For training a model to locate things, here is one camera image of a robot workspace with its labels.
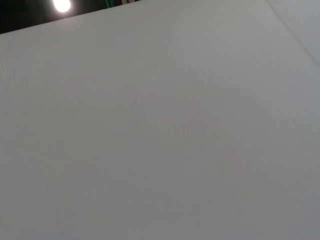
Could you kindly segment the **bright round lamp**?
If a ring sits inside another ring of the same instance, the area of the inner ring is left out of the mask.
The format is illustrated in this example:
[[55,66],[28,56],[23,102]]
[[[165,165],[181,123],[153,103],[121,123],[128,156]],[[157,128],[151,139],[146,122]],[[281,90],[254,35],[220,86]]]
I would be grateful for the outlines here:
[[70,0],[52,0],[55,9],[60,13],[66,13],[71,9]]

